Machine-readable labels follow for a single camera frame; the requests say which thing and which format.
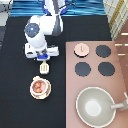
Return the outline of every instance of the ceramic bowl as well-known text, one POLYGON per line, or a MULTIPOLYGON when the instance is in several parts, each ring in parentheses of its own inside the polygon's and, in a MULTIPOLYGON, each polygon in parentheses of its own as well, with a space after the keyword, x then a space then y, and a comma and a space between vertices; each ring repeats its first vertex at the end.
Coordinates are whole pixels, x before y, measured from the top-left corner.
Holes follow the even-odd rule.
POLYGON ((76 100, 76 110, 80 119, 94 128, 108 126, 114 119, 116 109, 111 109, 114 100, 99 87, 82 90, 76 100))

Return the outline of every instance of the black table surface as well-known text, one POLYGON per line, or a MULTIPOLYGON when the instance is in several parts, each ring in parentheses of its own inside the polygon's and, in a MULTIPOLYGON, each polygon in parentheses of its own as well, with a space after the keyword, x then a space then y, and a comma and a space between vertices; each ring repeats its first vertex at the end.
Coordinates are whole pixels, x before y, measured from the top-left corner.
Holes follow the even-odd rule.
POLYGON ((46 36, 48 45, 59 46, 60 55, 48 64, 50 73, 41 75, 39 65, 26 59, 24 27, 30 17, 10 17, 0 51, 0 128, 66 128, 67 41, 111 40, 107 16, 62 17, 64 30, 58 37, 46 36), (33 77, 50 81, 52 92, 45 100, 30 95, 33 77))

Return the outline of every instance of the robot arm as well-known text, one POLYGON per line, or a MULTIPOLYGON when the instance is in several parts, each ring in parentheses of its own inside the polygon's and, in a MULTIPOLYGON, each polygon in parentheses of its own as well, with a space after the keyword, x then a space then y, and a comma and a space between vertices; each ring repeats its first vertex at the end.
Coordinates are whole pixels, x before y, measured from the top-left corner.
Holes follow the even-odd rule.
POLYGON ((25 44, 27 58, 37 57, 44 50, 49 56, 59 55, 58 47, 47 48, 44 35, 58 36, 63 31, 63 21, 60 16, 59 0, 47 0, 52 16, 32 16, 25 26, 25 36, 28 43, 25 44))

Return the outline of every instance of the pink surface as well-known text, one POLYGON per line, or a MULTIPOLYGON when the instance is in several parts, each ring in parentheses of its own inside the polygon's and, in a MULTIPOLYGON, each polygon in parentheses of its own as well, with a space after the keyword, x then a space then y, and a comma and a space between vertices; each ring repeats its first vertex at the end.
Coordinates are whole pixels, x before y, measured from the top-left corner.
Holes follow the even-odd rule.
MULTIPOLYGON (((115 103, 125 99, 126 87, 115 42, 112 41, 77 41, 66 43, 66 128, 90 128, 81 121, 76 112, 76 98, 81 90, 86 87, 100 87, 113 97, 115 103), (74 47, 78 43, 85 43, 89 46, 89 54, 85 58, 79 58, 74 54, 74 47), (107 58, 96 55, 98 45, 107 45, 111 48, 112 54, 107 58), (98 71, 101 62, 108 61, 115 67, 114 75, 110 77, 102 76, 98 71), (86 77, 80 77, 75 73, 75 65, 78 62, 87 62, 91 67, 91 72, 86 77)), ((117 111, 114 121, 106 128, 128 128, 128 111, 117 111)))

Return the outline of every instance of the small white object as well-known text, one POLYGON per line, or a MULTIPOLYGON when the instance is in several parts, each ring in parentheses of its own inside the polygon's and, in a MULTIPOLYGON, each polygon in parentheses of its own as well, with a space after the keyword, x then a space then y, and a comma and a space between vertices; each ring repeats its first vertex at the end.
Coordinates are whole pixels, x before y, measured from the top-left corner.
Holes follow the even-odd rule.
POLYGON ((125 95, 126 99, 128 99, 128 95, 127 95, 127 93, 126 93, 126 92, 124 92, 124 95, 125 95))
POLYGON ((49 65, 46 63, 46 61, 43 61, 43 63, 40 65, 40 73, 41 74, 49 73, 49 65))
POLYGON ((128 36, 128 33, 121 33, 122 36, 128 36))
POLYGON ((101 113, 101 106, 94 100, 90 100, 85 105, 85 110, 90 116, 98 116, 101 113))

